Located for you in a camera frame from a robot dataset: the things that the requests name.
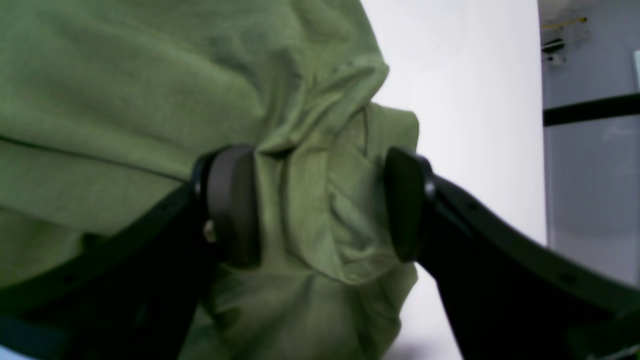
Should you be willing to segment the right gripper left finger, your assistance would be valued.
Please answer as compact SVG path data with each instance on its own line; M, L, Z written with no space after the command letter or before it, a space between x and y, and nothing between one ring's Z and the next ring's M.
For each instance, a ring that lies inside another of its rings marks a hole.
M215 266L261 261L255 148L226 146L106 243L1 291L1 346L31 360L176 360Z

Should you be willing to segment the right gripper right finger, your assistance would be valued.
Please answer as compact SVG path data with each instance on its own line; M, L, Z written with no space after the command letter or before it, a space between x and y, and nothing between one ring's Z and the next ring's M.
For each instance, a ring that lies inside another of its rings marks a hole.
M398 259L434 278L465 360L637 360L640 294L535 243L430 162L383 171Z

